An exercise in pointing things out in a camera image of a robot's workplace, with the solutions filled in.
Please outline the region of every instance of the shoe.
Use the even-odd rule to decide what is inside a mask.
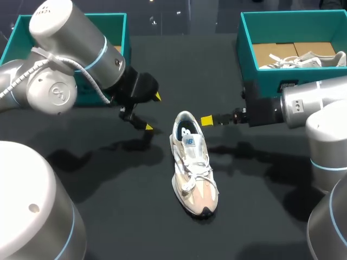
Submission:
[[[307,58],[301,60],[300,57],[292,56],[284,59],[278,58],[275,55],[270,54],[270,58],[275,60],[275,63],[265,65],[259,69],[292,69],[292,68],[320,68],[322,63],[318,57]]]
[[[217,208],[218,189],[204,135],[193,115],[180,112],[170,135],[175,159],[172,187],[181,204],[194,216],[207,217]]]
[[[300,57],[301,61],[319,58],[322,67],[345,67],[347,66],[346,53],[339,51],[335,56],[319,56],[309,51]]]
[[[319,56],[309,51],[301,57],[287,57],[283,60],[275,55],[269,55],[276,63],[265,65],[260,69],[291,69],[291,68],[320,68],[347,66],[346,53],[339,51],[335,56]]]

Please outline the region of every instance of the teal bin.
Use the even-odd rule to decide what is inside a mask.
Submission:
[[[86,16],[99,28],[106,38],[117,48],[121,47],[121,54],[127,64],[130,64],[131,48],[127,28],[126,14],[86,14]],[[29,22],[31,15],[19,15],[5,51],[1,57],[0,65],[16,59],[26,59],[34,46],[35,41],[30,36]],[[103,106],[104,103],[80,73],[75,74],[78,87],[76,106]]]
[[[345,10],[241,13],[236,52],[246,94],[249,82],[266,98],[280,95],[283,86],[347,75],[347,67],[259,69],[253,44],[329,42],[335,53],[347,53]]]

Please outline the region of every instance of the cable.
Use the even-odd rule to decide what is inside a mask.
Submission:
[[[22,76],[17,78],[15,82],[13,82],[9,87],[7,87],[4,91],[0,93],[0,99],[4,98],[7,94],[9,94],[15,87],[17,87],[23,80],[28,78],[32,73],[38,71],[44,66],[48,65],[49,60],[42,60],[39,63],[35,64],[31,69],[27,70]]]
[[[101,98],[101,100],[105,104],[110,104],[110,100],[102,93],[100,87],[96,83],[96,81],[92,78],[92,76],[88,73],[88,71],[83,68],[81,65],[79,65],[77,62],[74,60],[71,60],[69,58],[64,58],[64,57],[57,57],[58,60],[71,64],[73,67],[76,69],[80,70],[82,74],[86,77],[86,79],[92,84],[92,87],[95,89],[97,92],[98,96]],[[0,93],[0,99],[4,98],[7,94],[9,94],[12,90],[14,90],[15,87],[17,87],[23,80],[28,78],[32,73],[36,72],[37,70],[43,68],[44,66],[48,65],[50,60],[42,60],[39,63],[35,64],[31,69],[26,71],[22,76],[20,76],[15,82],[13,82],[8,88],[6,88],[4,91]]]
[[[92,78],[92,76],[88,73],[88,71],[84,67],[82,67],[77,62],[75,62],[74,60],[71,60],[69,58],[57,57],[57,59],[64,62],[64,63],[71,64],[76,69],[80,70],[82,72],[82,74],[86,77],[86,79],[92,84],[92,87],[95,89],[95,91],[97,92],[99,97],[102,99],[102,101],[105,104],[111,103],[110,100],[108,100],[108,98],[102,93],[102,91],[101,91],[100,87],[98,86],[98,84],[96,83],[96,81]]]

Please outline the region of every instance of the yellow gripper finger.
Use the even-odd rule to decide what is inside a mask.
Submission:
[[[213,118],[212,115],[204,116],[201,118],[202,126],[213,126]]]
[[[146,125],[146,130],[153,130],[153,127],[151,127],[149,124]]]
[[[162,100],[162,98],[161,98],[160,95],[159,95],[159,92],[156,93],[156,98],[157,98],[159,101]]]

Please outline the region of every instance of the white shoelace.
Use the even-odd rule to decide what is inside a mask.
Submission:
[[[301,68],[302,67],[300,64],[298,64],[299,60],[298,60],[297,56],[286,57],[284,59],[281,59],[275,55],[270,54],[269,57],[276,61],[276,63],[268,65],[268,67],[271,67],[274,69],[293,68],[293,67]]]
[[[187,159],[183,161],[183,165],[188,172],[188,176],[190,177],[189,181],[182,185],[182,190],[184,192],[190,192],[195,187],[197,181],[206,180],[213,185],[219,194],[216,183],[208,178],[210,171],[212,171],[208,156],[207,161]]]

